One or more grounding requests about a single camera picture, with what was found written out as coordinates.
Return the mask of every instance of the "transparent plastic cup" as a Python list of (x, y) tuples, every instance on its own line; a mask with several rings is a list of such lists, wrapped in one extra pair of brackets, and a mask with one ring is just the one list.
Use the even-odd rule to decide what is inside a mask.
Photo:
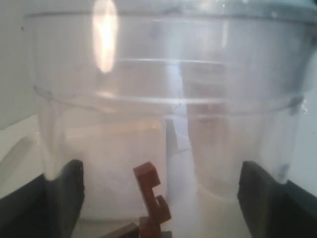
[[(147, 210), (134, 168), (151, 162), (160, 179), (154, 193), (172, 216), (163, 230), (251, 237), (237, 199), (242, 164), (287, 181), (316, 75), (316, 9), (305, 3), (31, 5), (26, 41), (52, 236), (98, 238), (137, 224)], [(85, 190), (74, 231), (69, 213), (81, 195), (64, 174), (72, 163), (82, 164), (76, 182)]]

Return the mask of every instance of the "white wall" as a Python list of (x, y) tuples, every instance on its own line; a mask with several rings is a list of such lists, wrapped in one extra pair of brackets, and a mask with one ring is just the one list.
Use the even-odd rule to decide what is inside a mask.
[(0, 0), (0, 129), (36, 111), (27, 75), (22, 0)]

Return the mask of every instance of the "clear plastic container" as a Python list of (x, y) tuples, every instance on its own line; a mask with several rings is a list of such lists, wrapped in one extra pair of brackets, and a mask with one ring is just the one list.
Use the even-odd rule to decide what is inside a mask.
[[(251, 237), (242, 163), (287, 181), (316, 20), (312, 1), (34, 1), (28, 62), (58, 236), (137, 224), (147, 211), (133, 169), (151, 162), (172, 216), (163, 230)], [(65, 210), (78, 197), (59, 178), (74, 160), (85, 197), (70, 232)]]

